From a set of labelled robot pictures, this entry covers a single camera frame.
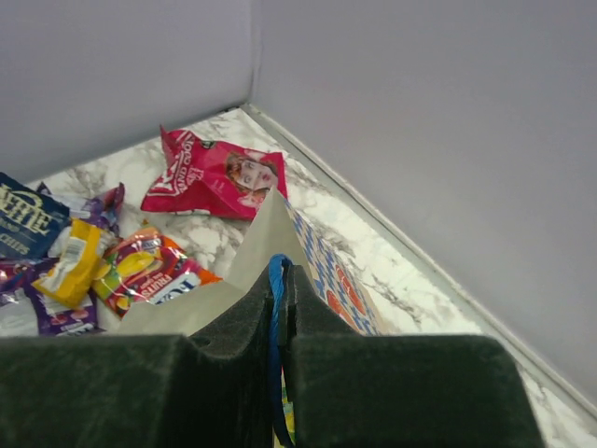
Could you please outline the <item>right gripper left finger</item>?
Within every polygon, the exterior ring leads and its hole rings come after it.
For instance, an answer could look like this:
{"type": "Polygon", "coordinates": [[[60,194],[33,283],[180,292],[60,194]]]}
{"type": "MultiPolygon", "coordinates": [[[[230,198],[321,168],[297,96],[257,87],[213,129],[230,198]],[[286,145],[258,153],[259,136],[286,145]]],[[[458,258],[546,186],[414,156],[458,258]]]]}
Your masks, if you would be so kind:
{"type": "Polygon", "coordinates": [[[270,447],[266,273],[189,335],[1,342],[5,447],[270,447]]]}

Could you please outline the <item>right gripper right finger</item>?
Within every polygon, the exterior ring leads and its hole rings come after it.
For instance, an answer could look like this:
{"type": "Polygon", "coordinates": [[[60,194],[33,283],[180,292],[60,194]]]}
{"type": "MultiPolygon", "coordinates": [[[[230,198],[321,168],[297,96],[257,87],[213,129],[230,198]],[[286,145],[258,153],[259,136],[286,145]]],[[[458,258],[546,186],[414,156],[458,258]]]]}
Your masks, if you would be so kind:
{"type": "Polygon", "coordinates": [[[282,349],[299,447],[540,447],[506,348],[489,336],[364,336],[285,271],[282,349]]]}

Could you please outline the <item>purple candy bag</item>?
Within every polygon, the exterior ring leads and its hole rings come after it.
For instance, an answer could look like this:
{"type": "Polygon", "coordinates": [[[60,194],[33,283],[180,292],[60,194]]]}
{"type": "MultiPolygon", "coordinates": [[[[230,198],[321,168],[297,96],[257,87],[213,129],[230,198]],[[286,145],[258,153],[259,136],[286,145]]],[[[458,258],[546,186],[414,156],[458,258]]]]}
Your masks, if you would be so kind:
{"type": "Polygon", "coordinates": [[[34,288],[34,281],[58,260],[1,260],[1,335],[80,336],[101,331],[96,300],[85,297],[82,307],[70,309],[34,288]]]}
{"type": "Polygon", "coordinates": [[[35,191],[66,205],[71,218],[78,218],[119,236],[119,216],[126,192],[123,183],[92,198],[53,194],[44,182],[35,191]]]}

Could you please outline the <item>yellow snack packet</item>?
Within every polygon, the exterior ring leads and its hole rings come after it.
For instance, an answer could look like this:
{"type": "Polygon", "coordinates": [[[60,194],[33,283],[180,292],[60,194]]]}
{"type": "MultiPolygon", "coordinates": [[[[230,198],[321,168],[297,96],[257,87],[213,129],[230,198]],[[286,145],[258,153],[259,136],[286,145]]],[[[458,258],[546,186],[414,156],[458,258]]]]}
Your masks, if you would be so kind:
{"type": "Polygon", "coordinates": [[[75,218],[58,261],[33,287],[67,308],[79,308],[111,240],[109,231],[75,218]]]}

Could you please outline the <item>orange Savoria snack packet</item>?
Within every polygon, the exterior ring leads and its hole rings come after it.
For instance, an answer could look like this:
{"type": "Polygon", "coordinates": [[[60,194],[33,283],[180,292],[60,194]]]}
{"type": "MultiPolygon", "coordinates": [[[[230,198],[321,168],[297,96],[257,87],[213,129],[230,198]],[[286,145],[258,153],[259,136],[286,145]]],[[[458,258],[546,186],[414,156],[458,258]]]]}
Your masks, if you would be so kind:
{"type": "Polygon", "coordinates": [[[90,293],[123,317],[137,302],[161,304],[220,280],[174,240],[145,226],[105,252],[90,293]]]}

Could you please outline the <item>checkered paper bag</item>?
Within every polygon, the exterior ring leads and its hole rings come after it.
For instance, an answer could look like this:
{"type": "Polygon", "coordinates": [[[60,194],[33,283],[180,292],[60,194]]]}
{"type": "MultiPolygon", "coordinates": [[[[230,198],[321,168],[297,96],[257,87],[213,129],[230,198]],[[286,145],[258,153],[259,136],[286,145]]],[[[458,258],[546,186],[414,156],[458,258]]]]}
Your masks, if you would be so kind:
{"type": "Polygon", "coordinates": [[[314,227],[270,193],[218,283],[161,304],[136,303],[120,336],[180,336],[197,353],[201,428],[228,447],[294,445],[300,334],[387,331],[368,291],[314,227]]]}

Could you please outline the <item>blue kettle chips bag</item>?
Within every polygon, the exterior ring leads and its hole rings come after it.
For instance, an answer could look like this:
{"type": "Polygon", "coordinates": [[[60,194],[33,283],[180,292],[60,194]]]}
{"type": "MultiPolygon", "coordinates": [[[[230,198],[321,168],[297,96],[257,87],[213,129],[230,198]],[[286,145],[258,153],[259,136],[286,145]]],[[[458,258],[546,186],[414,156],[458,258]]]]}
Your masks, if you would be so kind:
{"type": "Polygon", "coordinates": [[[69,224],[66,205],[1,174],[2,258],[44,258],[69,224]]]}

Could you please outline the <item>red snack bag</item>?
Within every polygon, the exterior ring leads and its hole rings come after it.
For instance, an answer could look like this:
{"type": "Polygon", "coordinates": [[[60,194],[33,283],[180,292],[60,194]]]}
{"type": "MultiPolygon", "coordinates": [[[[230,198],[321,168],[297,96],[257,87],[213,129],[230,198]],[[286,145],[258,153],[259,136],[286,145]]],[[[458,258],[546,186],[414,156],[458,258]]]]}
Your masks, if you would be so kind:
{"type": "Polygon", "coordinates": [[[203,140],[179,129],[160,130],[167,169],[149,187],[141,209],[251,221],[268,193],[287,196],[280,152],[203,140]]]}

